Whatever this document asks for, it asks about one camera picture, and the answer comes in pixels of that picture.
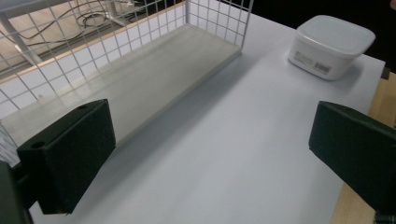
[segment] white plastic container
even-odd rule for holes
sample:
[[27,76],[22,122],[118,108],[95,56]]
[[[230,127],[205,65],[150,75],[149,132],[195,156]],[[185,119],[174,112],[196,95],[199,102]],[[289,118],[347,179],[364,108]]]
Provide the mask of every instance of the white plastic container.
[[370,30],[330,16],[316,16],[297,28],[289,60],[325,79],[341,77],[375,40]]

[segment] white tabletop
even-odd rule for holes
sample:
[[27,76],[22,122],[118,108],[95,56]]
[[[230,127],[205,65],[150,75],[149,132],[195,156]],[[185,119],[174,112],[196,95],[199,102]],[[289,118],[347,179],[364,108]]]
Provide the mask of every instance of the white tabletop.
[[318,101],[367,113],[384,63],[338,81],[288,61],[294,30],[252,15],[243,54],[118,148],[72,215],[35,223],[329,223],[342,181],[308,148]]

